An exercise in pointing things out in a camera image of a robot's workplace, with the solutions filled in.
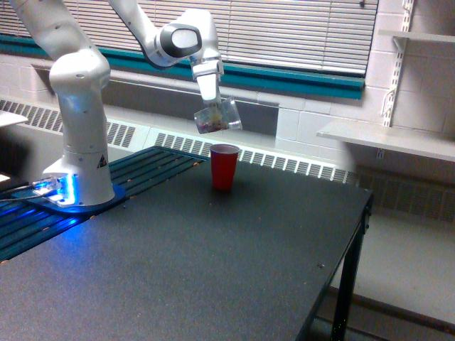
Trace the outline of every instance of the window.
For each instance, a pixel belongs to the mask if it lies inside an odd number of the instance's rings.
[[[0,33],[29,36],[8,1]],[[140,50],[107,0],[64,0],[98,46]],[[378,0],[139,0],[162,26],[185,9],[208,9],[227,62],[363,76]]]

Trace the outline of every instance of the red solo cup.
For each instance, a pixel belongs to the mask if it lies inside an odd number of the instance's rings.
[[[214,144],[210,147],[212,185],[217,190],[231,189],[239,151],[238,147],[230,144]]]

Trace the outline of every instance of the radiator vent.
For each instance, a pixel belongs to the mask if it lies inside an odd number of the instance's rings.
[[[164,130],[159,129],[159,132],[156,134],[154,145],[209,157],[210,146],[212,146],[213,143],[217,142],[209,141],[208,139],[195,139],[193,136],[176,134],[170,131],[164,132]],[[335,180],[340,183],[348,183],[348,180],[351,180],[352,182],[352,180],[356,179],[353,173],[339,169],[335,165],[329,163],[298,157],[291,158],[286,154],[266,152],[244,146],[242,146],[242,149],[239,152],[239,161],[302,175],[310,175],[326,180]]]
[[[156,135],[157,146],[165,146],[179,151],[210,156],[210,146],[217,141],[195,139],[194,136],[162,131]],[[455,191],[453,188],[438,188],[435,185],[422,185],[418,181],[384,175],[379,172],[355,173],[343,170],[336,165],[286,154],[267,152],[261,149],[241,146],[241,162],[248,162],[268,168],[335,181],[349,185],[370,188],[375,194],[374,207],[419,215],[445,222],[455,219]]]
[[[375,193],[375,207],[410,213],[444,222],[454,222],[455,189],[399,176],[368,172],[360,186]]]
[[[52,131],[61,134],[63,132],[60,112],[51,108],[38,107],[11,100],[0,100],[0,110],[25,116],[28,121],[26,126]],[[136,127],[120,123],[107,122],[107,143],[112,146],[129,148]]]

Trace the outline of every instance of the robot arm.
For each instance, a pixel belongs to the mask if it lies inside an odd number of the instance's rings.
[[[218,83],[223,62],[209,11],[188,9],[175,21],[157,29],[137,0],[109,0],[109,3],[139,41],[150,63],[170,67],[188,58],[203,101],[220,103]]]
[[[50,84],[63,121],[63,157],[44,170],[62,179],[61,207],[92,206],[114,197],[107,167],[106,117],[101,89],[109,81],[106,58],[82,32],[61,0],[10,0],[35,42],[55,60]],[[38,194],[45,194],[42,189]]]

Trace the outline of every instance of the teal window frame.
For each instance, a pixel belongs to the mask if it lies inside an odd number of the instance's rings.
[[[140,70],[152,75],[180,77],[192,80],[190,63],[180,62],[165,70],[151,66],[142,52],[99,48],[112,67]],[[32,38],[0,34],[0,52],[27,56],[47,57],[46,52],[36,45]],[[226,87],[247,87],[261,92],[278,92],[302,96],[306,94],[361,99],[365,79],[326,75],[317,72],[283,70],[272,67],[224,63],[225,74],[221,85]]]

